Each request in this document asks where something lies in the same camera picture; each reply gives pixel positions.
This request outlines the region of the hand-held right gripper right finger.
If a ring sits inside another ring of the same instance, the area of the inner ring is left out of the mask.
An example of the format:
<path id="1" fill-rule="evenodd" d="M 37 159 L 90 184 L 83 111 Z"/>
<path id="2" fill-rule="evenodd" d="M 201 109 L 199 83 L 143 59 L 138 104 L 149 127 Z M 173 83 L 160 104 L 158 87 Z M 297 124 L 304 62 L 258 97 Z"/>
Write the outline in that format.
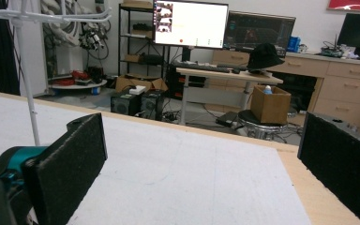
<path id="1" fill-rule="evenodd" d="M 360 219 L 360 133 L 340 119 L 309 112 L 297 157 Z"/>

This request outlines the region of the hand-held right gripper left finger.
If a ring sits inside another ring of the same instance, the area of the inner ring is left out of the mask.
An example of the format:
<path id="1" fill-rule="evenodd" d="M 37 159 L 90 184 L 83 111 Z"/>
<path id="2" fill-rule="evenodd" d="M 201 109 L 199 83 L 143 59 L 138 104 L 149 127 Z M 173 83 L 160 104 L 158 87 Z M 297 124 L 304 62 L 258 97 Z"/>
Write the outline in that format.
<path id="1" fill-rule="evenodd" d="M 22 164 L 39 225 L 66 225 L 108 158 L 102 115 L 67 124 L 67 132 Z"/>

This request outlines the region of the round white platform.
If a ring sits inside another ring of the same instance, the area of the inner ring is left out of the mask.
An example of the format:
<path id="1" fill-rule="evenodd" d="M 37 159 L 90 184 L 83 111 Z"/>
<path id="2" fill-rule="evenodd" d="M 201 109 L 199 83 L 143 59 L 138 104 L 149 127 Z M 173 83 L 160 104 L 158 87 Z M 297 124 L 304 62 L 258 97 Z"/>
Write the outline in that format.
<path id="1" fill-rule="evenodd" d="M 106 80 L 95 83 L 92 80 L 74 80 L 74 79 L 61 79 L 54 80 L 49 85 L 51 89 L 55 90 L 79 90 L 79 89 L 92 89 L 98 91 L 99 88 L 107 83 Z"/>

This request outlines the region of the black computer tower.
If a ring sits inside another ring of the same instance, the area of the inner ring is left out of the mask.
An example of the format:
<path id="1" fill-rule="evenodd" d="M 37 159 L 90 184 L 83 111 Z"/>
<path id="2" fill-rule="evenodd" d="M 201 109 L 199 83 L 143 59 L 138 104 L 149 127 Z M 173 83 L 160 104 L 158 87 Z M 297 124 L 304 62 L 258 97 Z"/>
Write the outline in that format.
<path id="1" fill-rule="evenodd" d="M 111 112 L 125 115 L 135 115 L 140 111 L 141 98 L 128 91 L 114 93 L 111 96 Z"/>
<path id="2" fill-rule="evenodd" d="M 150 90 L 142 95 L 142 118 L 157 120 L 162 119 L 163 92 L 161 90 Z"/>

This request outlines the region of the black round stool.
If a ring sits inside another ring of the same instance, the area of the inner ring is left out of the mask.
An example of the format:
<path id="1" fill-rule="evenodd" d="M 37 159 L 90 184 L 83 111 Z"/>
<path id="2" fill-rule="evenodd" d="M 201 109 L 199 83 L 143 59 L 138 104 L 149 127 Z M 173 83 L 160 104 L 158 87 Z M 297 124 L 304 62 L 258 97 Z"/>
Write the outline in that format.
<path id="1" fill-rule="evenodd" d="M 248 137 L 272 141 L 274 136 L 281 133 L 288 124 L 273 124 L 261 122 L 251 110 L 244 110 L 237 114 L 237 129 L 243 129 Z"/>

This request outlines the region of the white metal stand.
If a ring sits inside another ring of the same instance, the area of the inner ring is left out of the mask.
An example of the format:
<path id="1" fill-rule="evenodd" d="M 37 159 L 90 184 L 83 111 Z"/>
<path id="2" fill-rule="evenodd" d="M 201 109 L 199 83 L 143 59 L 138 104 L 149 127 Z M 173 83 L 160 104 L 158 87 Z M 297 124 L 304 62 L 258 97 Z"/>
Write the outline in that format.
<path id="1" fill-rule="evenodd" d="M 65 0 L 62 0 L 61 15 L 48 15 L 27 11 L 28 0 L 21 0 L 21 3 L 14 4 L 14 9 L 0 9 L 0 19 L 10 21 L 15 28 L 16 37 L 18 40 L 18 47 L 20 51 L 21 67 L 23 71 L 23 82 L 26 92 L 26 98 L 28 103 L 29 115 L 31 120 L 31 126 L 34 136 L 34 142 L 36 146 L 40 146 L 40 138 L 38 133 L 37 112 L 34 104 L 34 97 L 32 95 L 31 81 L 28 76 L 25 59 L 25 49 L 23 46 L 23 22 L 33 23 L 105 23 L 112 16 L 112 9 L 109 7 L 101 13 L 95 14 L 66 14 Z"/>

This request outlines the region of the white table mat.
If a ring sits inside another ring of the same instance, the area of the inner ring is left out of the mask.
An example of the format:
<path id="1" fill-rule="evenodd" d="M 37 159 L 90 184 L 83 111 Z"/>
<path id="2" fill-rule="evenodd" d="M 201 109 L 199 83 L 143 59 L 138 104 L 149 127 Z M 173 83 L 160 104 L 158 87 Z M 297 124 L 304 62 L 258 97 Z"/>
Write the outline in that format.
<path id="1" fill-rule="evenodd" d="M 0 95 L 0 155 L 23 163 L 99 113 L 108 158 L 66 225 L 310 225 L 278 152 L 128 116 L 40 101 L 36 146 L 27 102 Z"/>

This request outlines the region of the open flat cardboard box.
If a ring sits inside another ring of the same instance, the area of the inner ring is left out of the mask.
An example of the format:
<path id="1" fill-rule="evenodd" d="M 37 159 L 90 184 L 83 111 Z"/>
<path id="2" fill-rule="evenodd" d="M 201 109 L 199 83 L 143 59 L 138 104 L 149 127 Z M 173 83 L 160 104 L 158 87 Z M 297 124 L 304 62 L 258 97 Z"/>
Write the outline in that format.
<path id="1" fill-rule="evenodd" d="M 121 92 L 129 89 L 131 86 L 141 85 L 145 86 L 147 90 L 168 90 L 167 84 L 160 77 L 148 77 L 138 74 L 121 75 L 116 79 L 115 90 Z"/>

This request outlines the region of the black curtain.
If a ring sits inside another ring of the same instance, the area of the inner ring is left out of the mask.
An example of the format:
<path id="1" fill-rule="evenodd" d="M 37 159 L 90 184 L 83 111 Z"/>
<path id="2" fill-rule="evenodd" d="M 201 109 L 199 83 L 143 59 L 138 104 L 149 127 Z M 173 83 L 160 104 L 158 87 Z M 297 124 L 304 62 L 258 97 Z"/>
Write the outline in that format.
<path id="1" fill-rule="evenodd" d="M 9 21 L 0 19 L 0 92 L 21 94 Z"/>

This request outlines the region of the blue box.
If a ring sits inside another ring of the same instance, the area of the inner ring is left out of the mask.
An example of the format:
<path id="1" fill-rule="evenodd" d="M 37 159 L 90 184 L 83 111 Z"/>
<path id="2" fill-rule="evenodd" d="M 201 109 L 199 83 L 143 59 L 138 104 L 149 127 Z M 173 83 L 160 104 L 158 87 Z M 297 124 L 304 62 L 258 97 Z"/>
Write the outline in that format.
<path id="1" fill-rule="evenodd" d="M 290 37 L 287 51 L 290 53 L 297 53 L 299 51 L 300 41 L 300 37 Z"/>

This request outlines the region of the black bucket hat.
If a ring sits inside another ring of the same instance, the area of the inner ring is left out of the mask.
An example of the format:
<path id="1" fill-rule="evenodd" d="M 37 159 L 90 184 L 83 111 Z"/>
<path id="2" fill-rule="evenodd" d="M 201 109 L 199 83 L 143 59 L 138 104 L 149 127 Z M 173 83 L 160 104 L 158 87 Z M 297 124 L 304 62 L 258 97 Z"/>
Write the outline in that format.
<path id="1" fill-rule="evenodd" d="M 284 60 L 280 59 L 276 47 L 271 43 L 263 43 L 256 46 L 249 54 L 247 68 L 256 70 L 282 65 Z"/>

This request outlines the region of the black switched-off monitor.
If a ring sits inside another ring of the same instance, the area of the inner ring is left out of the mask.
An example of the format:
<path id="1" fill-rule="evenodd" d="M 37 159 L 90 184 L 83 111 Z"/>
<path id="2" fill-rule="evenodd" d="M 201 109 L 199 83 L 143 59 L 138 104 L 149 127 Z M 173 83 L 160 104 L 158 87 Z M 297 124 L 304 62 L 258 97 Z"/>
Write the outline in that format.
<path id="1" fill-rule="evenodd" d="M 346 14 L 337 43 L 354 47 L 353 53 L 360 56 L 360 14 Z"/>

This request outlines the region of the black metal shelf rack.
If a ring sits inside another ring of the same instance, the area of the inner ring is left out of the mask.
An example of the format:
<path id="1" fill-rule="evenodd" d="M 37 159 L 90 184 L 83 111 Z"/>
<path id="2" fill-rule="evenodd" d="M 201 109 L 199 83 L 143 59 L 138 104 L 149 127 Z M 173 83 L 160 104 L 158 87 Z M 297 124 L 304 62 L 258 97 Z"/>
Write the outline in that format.
<path id="1" fill-rule="evenodd" d="M 119 75 L 163 78 L 167 48 L 153 40 L 153 6 L 143 0 L 123 0 L 118 6 Z"/>

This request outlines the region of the monitor with dark screen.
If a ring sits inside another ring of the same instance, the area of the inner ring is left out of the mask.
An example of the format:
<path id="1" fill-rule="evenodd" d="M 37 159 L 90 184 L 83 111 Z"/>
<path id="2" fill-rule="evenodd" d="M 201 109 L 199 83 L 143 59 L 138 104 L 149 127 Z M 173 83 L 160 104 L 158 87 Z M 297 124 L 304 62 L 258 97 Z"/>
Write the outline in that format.
<path id="1" fill-rule="evenodd" d="M 284 57 L 296 18 L 242 11 L 230 11 L 225 29 L 223 48 L 250 53 L 258 45 L 271 43 L 277 54 Z"/>

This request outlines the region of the large monitor with white screen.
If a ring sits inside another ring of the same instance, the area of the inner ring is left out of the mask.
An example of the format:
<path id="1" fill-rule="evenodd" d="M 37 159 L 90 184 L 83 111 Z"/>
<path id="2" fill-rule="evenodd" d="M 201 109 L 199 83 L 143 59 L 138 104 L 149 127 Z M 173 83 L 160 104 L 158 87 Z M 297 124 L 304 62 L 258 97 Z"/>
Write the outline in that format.
<path id="1" fill-rule="evenodd" d="M 154 0 L 153 40 L 164 45 L 222 48 L 228 12 L 228 4 Z"/>

